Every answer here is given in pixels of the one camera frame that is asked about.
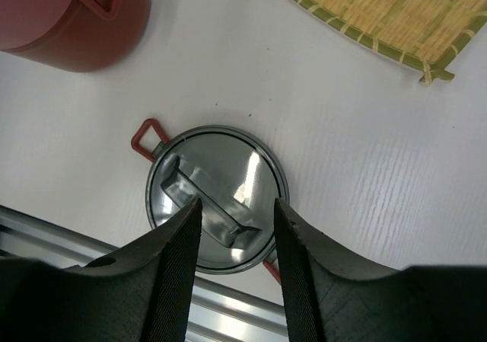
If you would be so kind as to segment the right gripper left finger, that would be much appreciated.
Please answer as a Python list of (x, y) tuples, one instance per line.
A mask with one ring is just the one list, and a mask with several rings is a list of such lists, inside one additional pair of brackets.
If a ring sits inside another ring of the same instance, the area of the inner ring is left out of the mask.
[(3, 341), (182, 341), (202, 232), (193, 200), (163, 225), (83, 267), (1, 262)]

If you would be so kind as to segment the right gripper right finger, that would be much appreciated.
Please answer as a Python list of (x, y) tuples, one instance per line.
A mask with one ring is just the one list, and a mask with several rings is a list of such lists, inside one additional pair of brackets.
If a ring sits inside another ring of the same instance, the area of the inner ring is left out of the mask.
[(486, 269), (386, 267), (276, 200), (274, 229), (292, 341), (484, 341)]

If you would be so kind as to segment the grey lid with handle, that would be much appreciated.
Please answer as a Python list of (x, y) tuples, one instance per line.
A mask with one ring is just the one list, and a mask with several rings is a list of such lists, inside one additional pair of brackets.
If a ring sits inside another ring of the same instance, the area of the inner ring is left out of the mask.
[(268, 146), (241, 129), (219, 125), (170, 138), (155, 118), (141, 124), (131, 146), (151, 162), (145, 209), (152, 228), (191, 200), (201, 200), (197, 271), (227, 275), (262, 264), (280, 279), (273, 208), (275, 200), (289, 199), (289, 189)]

